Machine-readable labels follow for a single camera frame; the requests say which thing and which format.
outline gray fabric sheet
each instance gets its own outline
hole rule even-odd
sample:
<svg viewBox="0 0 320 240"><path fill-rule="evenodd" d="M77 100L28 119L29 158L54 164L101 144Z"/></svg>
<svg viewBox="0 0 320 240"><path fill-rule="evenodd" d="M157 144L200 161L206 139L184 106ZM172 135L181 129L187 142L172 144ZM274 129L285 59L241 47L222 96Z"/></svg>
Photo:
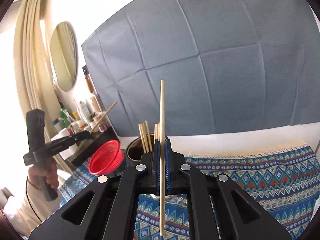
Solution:
<svg viewBox="0 0 320 240"><path fill-rule="evenodd" d="M320 121L320 35L306 0L134 0L82 49L120 136L159 121L202 135Z"/></svg>

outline red plastic basket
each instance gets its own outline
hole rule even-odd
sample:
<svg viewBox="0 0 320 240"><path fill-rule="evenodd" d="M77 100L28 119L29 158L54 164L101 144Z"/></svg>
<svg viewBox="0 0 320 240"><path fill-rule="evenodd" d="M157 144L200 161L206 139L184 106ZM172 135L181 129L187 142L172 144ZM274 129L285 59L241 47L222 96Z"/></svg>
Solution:
<svg viewBox="0 0 320 240"><path fill-rule="evenodd" d="M120 166L124 154L117 140L103 144L92 156L89 162L89 172L93 175L105 175Z"/></svg>

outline blue tablecloth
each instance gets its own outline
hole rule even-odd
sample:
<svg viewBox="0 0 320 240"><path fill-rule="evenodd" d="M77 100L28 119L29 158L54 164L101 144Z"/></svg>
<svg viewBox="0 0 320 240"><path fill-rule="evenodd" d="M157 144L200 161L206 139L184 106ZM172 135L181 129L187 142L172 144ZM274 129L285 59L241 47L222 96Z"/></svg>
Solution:
<svg viewBox="0 0 320 240"><path fill-rule="evenodd" d="M83 163L60 188L64 205L96 176ZM257 158L217 159L191 158L186 162L203 173L217 176L224 173L263 206L297 239L307 227L320 192L319 162L310 147ZM109 174L117 176L121 171ZM158 240L159 201L140 195L134 239ZM189 239L188 210L185 195L176 195L165 203L165 239Z"/></svg>

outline mirror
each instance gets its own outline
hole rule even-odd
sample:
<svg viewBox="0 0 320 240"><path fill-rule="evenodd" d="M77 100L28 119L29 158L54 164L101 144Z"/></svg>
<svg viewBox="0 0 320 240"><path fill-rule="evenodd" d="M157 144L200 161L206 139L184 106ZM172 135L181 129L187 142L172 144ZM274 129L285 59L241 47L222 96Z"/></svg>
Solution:
<svg viewBox="0 0 320 240"><path fill-rule="evenodd" d="M58 86L68 92L76 81L77 70L76 39L69 23L59 23L54 29L50 52Z"/></svg>

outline round metal bolt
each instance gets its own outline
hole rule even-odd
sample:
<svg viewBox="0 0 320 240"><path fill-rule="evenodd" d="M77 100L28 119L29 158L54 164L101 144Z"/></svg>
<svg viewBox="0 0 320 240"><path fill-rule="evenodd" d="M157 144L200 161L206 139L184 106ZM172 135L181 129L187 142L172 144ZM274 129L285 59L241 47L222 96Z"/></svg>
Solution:
<svg viewBox="0 0 320 240"><path fill-rule="evenodd" d="M144 171L146 169L146 166L144 164L138 164L136 166L137 171Z"/></svg>
<svg viewBox="0 0 320 240"><path fill-rule="evenodd" d="M189 164L182 164L180 167L183 171L188 171L191 169Z"/></svg>
<svg viewBox="0 0 320 240"><path fill-rule="evenodd" d="M108 177L106 175L102 175L98 177L98 182L105 183L108 180Z"/></svg>
<svg viewBox="0 0 320 240"><path fill-rule="evenodd" d="M221 174L221 175L219 175L218 179L222 182L226 182L228 180L228 176Z"/></svg>

